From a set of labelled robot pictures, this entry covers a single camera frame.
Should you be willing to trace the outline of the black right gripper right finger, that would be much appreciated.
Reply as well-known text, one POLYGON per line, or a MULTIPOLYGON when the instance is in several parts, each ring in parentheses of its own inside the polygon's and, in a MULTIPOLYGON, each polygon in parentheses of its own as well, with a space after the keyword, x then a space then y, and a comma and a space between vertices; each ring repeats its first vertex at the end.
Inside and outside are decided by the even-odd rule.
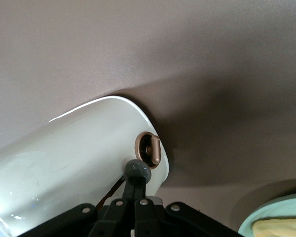
POLYGON ((155 205, 145 194, 146 180, 135 179, 136 237, 240 237, 241 234, 182 203, 155 205))

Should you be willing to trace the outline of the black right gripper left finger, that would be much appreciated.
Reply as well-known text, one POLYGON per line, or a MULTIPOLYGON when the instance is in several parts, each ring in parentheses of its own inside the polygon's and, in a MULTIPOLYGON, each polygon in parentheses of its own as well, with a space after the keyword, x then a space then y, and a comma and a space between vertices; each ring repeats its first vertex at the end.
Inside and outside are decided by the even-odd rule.
POLYGON ((85 203, 28 231, 22 237, 120 237, 126 235, 125 221, 134 197, 135 178, 126 180, 121 198, 97 210, 85 203))

